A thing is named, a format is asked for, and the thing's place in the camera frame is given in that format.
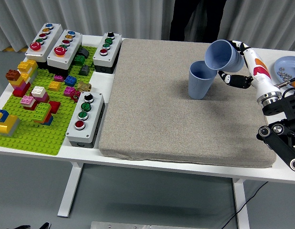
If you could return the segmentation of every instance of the black pants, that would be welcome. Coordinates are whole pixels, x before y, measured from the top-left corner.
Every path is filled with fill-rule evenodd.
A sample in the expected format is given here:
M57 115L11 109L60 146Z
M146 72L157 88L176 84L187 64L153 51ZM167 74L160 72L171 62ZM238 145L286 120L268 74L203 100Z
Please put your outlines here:
M184 41L184 29L200 0L175 0L170 41ZM207 25L202 42L217 40L226 0L206 0Z

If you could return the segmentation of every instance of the lego baseplate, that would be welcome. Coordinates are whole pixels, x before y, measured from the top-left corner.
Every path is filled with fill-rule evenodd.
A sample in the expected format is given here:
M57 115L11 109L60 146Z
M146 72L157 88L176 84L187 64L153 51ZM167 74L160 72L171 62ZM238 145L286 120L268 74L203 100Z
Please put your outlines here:
M90 72L88 76L79 75L82 66L71 65L69 75L77 78L78 82L83 81L89 83L94 71L92 57L96 51L95 47L82 46L89 51L89 57L83 65L88 65ZM50 91L48 86L53 81L54 74L49 73L46 69L37 69L38 75L28 89L26 95L29 95L35 86L44 87L50 97L50 101L61 103L56 114L53 114L53 122L50 126L41 125L32 121L34 111L25 110L20 104L21 98L11 95L3 109L7 110L11 115L17 115L20 124L12 137L0 135L0 146L25 150L35 153L48 155L57 155L64 141L65 133L71 120L76 103L70 98L64 96L63 92L67 85L62 83L59 91Z

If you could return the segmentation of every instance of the stacked cup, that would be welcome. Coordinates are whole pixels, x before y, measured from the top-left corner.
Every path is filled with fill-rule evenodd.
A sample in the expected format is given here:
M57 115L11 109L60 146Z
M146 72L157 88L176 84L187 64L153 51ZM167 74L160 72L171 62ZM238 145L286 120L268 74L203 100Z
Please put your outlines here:
M214 41L204 55L204 61L191 64L189 73L189 96L202 99L208 92L217 71L235 73L241 70L244 59L226 40Z

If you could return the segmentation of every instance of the white table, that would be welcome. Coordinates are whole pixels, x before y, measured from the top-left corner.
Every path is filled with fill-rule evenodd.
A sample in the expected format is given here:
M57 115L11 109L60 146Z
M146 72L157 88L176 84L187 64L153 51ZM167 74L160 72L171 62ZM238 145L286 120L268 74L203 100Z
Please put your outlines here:
M101 41L100 36L83 36L82 44L86 46L97 47ZM271 75L274 72L274 62L282 57L292 55L295 56L295 52L291 51L278 51L278 50L265 50L256 49L258 54L261 56ZM105 103L108 103L114 74L105 74L93 72L91 77L92 92L100 92L104 96ZM13 88L8 85L4 93L0 97L0 109L7 102L11 95ZM268 122L274 122L282 118L282 115L268 118ZM97 136L96 142L99 141L100 131ZM10 148L0 147L0 154L11 155L11 156L24 156L33 158L53 159L61 161L69 161L72 163L72 170L68 180L67 187L65 189L64 196L61 201L61 206L58 212L60 217L68 217L73 197L77 188L81 169L84 163L98 164L98 165L109 165L119 167L131 167L140 169L150 169L159 171L169 171L178 173L197 174L205 176L215 177L230 177L233 178L234 183L234 196L236 203L236 210L240 209L245 203L244 186L243 182L246 179L250 180L261 180L281 183L292 183L295 184L295 172L293 172L279 157L276 162L270 168L241 168L241 167L223 167L223 166L209 166L209 165L197 165L188 163L171 163L171 162L159 162L159 161L129 161L121 160L111 157L104 157L99 149L95 147L81 148L81 153L78 153L79 148L72 147L67 139L64 140L59 153L56 156L33 153L28 151L21 151ZM246 207L238 214L239 228L249 228L249 221Z

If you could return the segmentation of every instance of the gray curtain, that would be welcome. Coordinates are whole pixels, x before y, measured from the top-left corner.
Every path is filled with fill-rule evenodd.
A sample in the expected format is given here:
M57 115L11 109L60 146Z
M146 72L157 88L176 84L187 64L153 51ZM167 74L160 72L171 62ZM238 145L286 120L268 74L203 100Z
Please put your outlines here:
M185 29L186 41L201 41L205 1ZM173 7L173 0L0 0L0 50L29 45L46 22L87 35L168 40ZM295 51L295 0L227 0L218 38Z

